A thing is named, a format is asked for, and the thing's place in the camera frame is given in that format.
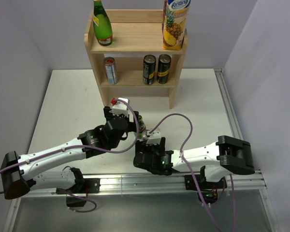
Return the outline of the blue silver energy can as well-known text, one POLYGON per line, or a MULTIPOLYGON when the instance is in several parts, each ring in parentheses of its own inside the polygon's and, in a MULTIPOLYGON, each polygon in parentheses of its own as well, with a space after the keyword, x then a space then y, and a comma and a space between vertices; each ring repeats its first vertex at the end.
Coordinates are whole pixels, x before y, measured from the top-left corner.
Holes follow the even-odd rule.
POLYGON ((150 137, 150 130, 144 130, 142 132, 142 141, 147 141, 150 137))

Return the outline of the green Perrier glass bottle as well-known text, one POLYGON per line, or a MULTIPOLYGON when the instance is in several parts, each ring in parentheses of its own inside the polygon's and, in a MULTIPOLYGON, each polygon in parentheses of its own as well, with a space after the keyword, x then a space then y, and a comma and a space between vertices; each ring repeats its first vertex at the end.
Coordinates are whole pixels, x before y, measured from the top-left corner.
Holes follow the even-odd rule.
POLYGON ((111 22, 101 0, 94 0, 93 2, 93 23, 96 39, 100 45, 109 46, 113 42, 111 22))

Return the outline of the green bottle red label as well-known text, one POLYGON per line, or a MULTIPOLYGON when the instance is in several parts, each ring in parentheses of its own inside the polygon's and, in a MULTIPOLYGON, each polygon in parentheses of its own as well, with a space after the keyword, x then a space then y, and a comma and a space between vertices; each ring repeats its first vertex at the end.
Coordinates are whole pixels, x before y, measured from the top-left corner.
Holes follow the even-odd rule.
POLYGON ((138 125, 139 125, 139 132, 136 133, 136 125, 135 125, 135 120, 133 120, 133 133, 134 135, 137 137, 138 140, 142 139, 142 134, 144 132, 144 130, 146 129, 146 125, 143 122, 143 118, 141 115, 138 115, 138 125))

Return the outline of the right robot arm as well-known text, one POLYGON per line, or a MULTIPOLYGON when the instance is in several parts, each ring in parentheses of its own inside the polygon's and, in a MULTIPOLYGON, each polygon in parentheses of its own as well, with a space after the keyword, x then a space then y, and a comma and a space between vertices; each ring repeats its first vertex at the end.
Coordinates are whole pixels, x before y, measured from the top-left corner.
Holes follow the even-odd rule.
POLYGON ((169 176, 200 168, 200 184, 208 189, 229 174, 255 173, 249 142, 226 135, 209 145, 188 149, 166 150, 165 137, 137 141, 133 165, 155 175, 169 176))

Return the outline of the black beverage can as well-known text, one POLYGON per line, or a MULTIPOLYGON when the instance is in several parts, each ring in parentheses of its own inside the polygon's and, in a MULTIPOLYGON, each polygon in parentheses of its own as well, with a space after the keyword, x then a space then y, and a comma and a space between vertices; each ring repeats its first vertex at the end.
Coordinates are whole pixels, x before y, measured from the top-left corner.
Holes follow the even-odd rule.
POLYGON ((143 83, 151 85, 154 82, 156 69, 156 57, 154 55, 146 55, 143 60, 143 83))

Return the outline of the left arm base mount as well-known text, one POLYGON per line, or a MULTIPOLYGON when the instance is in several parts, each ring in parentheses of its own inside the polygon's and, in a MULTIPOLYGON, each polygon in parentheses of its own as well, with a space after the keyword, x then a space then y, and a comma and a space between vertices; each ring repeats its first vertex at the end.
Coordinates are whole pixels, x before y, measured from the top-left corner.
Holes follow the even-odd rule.
POLYGON ((69 194, 66 193, 66 190, 64 189, 56 189, 56 194, 59 195, 66 195, 66 206, 69 208, 73 208, 73 209, 79 209, 85 206, 86 204, 86 200, 85 198, 87 198, 89 196, 89 194, 93 194, 93 193, 99 193, 100 191, 100 182, 101 179, 100 178, 85 178, 85 183, 82 185, 82 187, 79 190, 67 190, 68 193, 73 194, 73 195, 78 195, 78 194, 83 194, 83 196, 80 196, 81 199, 78 199, 76 197, 73 197, 69 194))

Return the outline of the dark black yellow can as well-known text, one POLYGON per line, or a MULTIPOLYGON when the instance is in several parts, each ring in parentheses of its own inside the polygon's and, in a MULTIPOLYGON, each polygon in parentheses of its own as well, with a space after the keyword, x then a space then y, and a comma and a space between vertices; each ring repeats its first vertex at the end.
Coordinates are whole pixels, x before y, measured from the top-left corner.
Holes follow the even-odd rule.
POLYGON ((157 82, 166 84, 168 82, 169 72, 171 67, 171 57, 167 54, 159 56, 157 82))

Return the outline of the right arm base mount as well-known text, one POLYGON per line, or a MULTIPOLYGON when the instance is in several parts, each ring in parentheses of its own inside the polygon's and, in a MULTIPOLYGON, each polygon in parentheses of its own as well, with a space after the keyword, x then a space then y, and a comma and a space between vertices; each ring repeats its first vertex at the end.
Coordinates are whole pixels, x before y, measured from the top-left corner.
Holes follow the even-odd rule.
POLYGON ((202 201, 201 200, 202 196, 206 204, 216 203, 219 200, 218 191, 222 190, 221 193, 223 193, 227 187, 227 181, 226 178, 224 177, 220 179, 218 182, 207 182, 201 181, 201 175, 196 174, 195 179, 197 180, 201 193, 198 192, 193 176, 191 174, 184 176, 185 188, 186 190, 196 191, 199 201, 200 202, 202 201))

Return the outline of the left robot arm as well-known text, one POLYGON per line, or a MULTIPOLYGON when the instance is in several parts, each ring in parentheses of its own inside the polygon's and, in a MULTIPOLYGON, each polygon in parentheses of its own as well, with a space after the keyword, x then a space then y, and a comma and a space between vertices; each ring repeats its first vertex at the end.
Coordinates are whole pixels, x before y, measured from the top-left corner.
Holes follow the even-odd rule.
POLYGON ((116 154, 120 141, 128 133, 137 132, 139 127, 137 111, 118 103, 103 109, 106 123, 87 130, 72 140, 45 151, 18 155, 16 151, 5 154, 0 176, 5 199, 20 198, 31 190, 60 188, 79 193, 85 181, 77 168, 53 172, 52 168, 68 162, 89 159, 104 153, 116 154))

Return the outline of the silver energy drink can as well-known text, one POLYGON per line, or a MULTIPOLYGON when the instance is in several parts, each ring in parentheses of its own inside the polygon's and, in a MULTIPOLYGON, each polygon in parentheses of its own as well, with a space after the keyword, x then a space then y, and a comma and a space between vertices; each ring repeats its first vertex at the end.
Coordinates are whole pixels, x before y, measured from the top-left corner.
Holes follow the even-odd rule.
POLYGON ((116 63, 113 57, 104 58, 104 66, 106 70, 106 76, 109 84, 115 85, 118 83, 117 74, 116 74, 116 63))

